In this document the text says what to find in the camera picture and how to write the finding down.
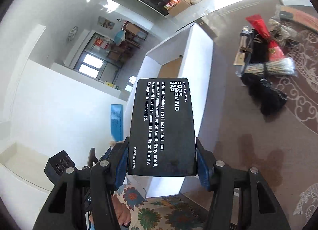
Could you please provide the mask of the person right hand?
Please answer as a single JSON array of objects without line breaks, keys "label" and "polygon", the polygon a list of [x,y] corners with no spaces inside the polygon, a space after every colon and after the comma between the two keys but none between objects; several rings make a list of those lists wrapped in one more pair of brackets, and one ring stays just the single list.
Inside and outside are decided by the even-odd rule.
[{"label": "person right hand", "polygon": [[111,196],[111,202],[109,202],[108,205],[111,219],[116,218],[121,229],[129,229],[132,219],[130,211],[126,205],[119,200],[116,194]]}]

